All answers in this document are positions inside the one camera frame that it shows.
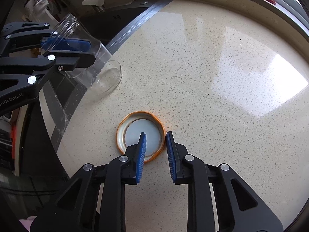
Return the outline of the clear glass jar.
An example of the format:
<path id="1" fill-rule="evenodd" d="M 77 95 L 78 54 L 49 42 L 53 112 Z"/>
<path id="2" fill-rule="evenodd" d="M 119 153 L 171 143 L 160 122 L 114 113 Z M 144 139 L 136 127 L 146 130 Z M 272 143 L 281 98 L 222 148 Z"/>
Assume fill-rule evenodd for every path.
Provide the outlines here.
<path id="1" fill-rule="evenodd" d="M 66 73 L 96 98 L 112 93 L 122 79 L 120 63 L 72 14 L 66 15 L 53 28 L 52 35 L 42 41 L 40 52 L 57 58 L 77 57 L 76 67 Z"/>

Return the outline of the black kitchen sink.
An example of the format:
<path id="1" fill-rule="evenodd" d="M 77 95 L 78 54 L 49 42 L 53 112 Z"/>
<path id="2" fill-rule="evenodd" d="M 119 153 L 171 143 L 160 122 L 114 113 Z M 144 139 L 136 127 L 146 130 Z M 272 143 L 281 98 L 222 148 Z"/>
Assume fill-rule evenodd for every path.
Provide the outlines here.
<path id="1" fill-rule="evenodd" d="M 108 48 L 108 45 L 122 29 L 152 5 L 154 2 L 148 0 L 134 1 L 131 4 L 112 7 L 103 12 L 96 12 L 94 9 L 82 11 L 73 9 L 71 6 L 64 10 L 58 18 L 62 20 L 69 13 L 72 14 L 90 35 L 100 40 Z"/>

